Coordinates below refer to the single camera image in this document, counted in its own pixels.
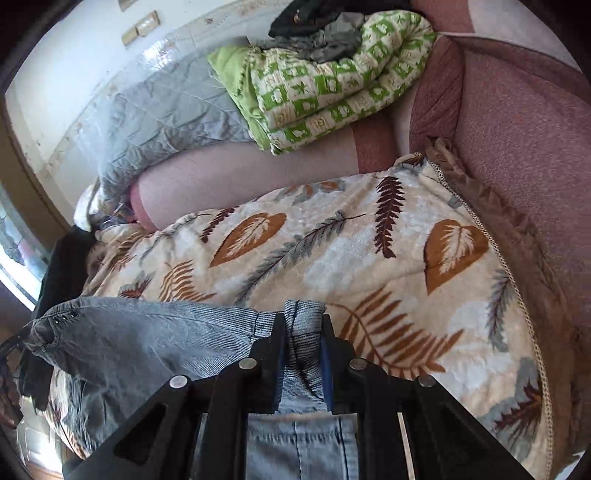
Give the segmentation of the green white patterned quilt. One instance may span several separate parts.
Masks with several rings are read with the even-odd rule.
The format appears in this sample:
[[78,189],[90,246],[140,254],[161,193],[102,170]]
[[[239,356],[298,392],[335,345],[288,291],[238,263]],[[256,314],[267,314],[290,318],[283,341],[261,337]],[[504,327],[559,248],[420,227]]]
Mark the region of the green white patterned quilt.
[[318,63],[287,49],[224,46],[207,60],[250,138],[280,155],[390,106],[421,76],[436,38],[425,17],[394,10],[367,18],[349,58]]

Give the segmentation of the black jacket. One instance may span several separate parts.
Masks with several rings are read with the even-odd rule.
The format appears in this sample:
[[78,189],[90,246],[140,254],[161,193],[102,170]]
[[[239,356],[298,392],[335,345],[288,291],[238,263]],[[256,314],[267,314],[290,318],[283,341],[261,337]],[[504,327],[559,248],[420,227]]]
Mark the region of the black jacket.
[[[96,244],[93,233],[73,227],[54,245],[46,273],[41,282],[40,296],[33,319],[43,316],[50,308],[77,298],[87,279],[86,259]],[[17,388],[29,397],[37,411],[48,406],[53,366],[33,355],[24,346],[19,347]]]

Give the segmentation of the grey quilted cover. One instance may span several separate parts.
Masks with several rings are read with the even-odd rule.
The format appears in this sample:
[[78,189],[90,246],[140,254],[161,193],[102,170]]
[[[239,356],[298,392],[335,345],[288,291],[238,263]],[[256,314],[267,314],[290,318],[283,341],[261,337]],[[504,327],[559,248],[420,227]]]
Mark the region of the grey quilted cover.
[[78,142],[98,170],[77,202],[78,228],[89,232],[108,217],[146,169],[187,150],[252,140],[207,60],[218,48],[221,44],[166,56],[144,79],[98,108],[90,131]]

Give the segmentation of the pink sofa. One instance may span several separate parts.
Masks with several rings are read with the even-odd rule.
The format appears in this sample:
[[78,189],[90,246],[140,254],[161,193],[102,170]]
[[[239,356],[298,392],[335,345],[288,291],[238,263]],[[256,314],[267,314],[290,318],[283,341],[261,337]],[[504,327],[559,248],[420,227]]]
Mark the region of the pink sofa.
[[422,79],[388,111],[293,154],[221,143],[145,171],[131,206],[149,231],[280,187],[380,171],[434,137],[539,229],[565,291],[590,297],[590,84],[519,1],[421,1],[442,33]]

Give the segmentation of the grey-blue denim pants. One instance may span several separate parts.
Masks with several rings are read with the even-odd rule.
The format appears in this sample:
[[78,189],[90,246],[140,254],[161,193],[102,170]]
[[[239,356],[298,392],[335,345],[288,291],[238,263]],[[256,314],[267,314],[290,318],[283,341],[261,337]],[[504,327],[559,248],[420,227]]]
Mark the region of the grey-blue denim pants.
[[[247,424],[250,479],[355,479],[356,418],[332,416],[322,395],[325,306],[284,304],[287,363],[280,408]],[[196,302],[82,297],[34,321],[25,344],[73,380],[67,428],[93,453],[171,377],[211,377],[270,336],[274,314]]]

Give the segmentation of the beige wall switch plate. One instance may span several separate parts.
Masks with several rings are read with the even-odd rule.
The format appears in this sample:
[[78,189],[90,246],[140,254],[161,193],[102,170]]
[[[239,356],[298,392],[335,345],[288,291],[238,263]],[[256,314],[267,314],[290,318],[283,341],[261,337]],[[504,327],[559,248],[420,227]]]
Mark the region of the beige wall switch plate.
[[160,19],[158,13],[156,11],[150,12],[121,35],[123,46],[128,47],[138,38],[145,38],[159,25]]

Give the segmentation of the cream leaf-pattern fleece blanket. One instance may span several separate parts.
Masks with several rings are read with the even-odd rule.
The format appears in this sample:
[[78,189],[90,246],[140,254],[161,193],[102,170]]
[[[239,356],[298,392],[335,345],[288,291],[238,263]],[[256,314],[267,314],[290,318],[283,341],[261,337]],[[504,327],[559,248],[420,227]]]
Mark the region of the cream leaf-pattern fleece blanket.
[[388,171],[98,233],[84,292],[259,309],[325,303],[388,373],[432,373],[537,479],[566,447],[563,292],[530,219],[444,141]]

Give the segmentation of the dark clothes pile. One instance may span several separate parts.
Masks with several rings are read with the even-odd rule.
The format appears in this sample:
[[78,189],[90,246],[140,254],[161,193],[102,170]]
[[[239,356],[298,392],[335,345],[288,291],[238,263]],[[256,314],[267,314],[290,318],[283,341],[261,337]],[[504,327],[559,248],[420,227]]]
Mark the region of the dark clothes pile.
[[256,46],[287,49],[317,63],[351,58],[361,45],[365,18],[390,10],[418,13],[410,1],[293,1],[271,23],[269,39]]

